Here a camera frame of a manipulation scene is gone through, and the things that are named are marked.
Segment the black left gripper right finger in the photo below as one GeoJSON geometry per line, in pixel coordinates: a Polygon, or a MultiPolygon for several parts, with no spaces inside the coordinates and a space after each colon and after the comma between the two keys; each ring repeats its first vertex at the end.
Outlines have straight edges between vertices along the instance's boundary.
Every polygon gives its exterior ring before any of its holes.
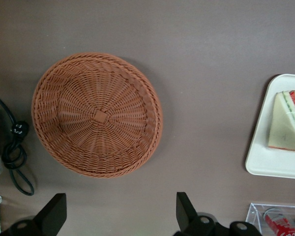
{"type": "Polygon", "coordinates": [[[234,221],[224,227],[208,213],[197,213],[185,192],[176,195],[176,219],[180,230],[176,236],[260,236],[255,226],[234,221]]]}

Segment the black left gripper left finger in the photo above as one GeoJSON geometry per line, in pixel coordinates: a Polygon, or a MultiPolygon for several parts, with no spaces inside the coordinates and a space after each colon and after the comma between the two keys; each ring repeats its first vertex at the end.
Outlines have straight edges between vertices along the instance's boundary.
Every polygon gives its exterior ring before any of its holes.
{"type": "Polygon", "coordinates": [[[57,193],[34,218],[19,220],[5,231],[0,227],[0,236],[56,236],[66,219],[66,194],[57,193]]]}

